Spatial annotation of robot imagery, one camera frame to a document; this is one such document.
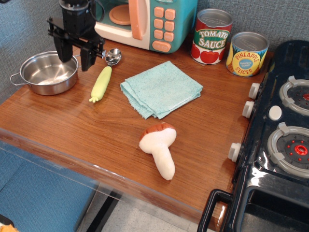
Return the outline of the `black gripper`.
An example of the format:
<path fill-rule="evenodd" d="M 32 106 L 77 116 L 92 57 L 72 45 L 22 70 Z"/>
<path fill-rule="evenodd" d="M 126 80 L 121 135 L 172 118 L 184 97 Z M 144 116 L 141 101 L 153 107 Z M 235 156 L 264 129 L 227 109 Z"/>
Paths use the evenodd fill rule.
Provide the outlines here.
<path fill-rule="evenodd" d="M 95 32 L 95 25 L 105 16 L 99 0 L 60 0 L 62 18 L 49 17 L 48 34 L 54 38 L 59 59 L 68 62 L 73 56 L 72 47 L 81 49 L 82 71 L 103 57 L 105 40 Z"/>

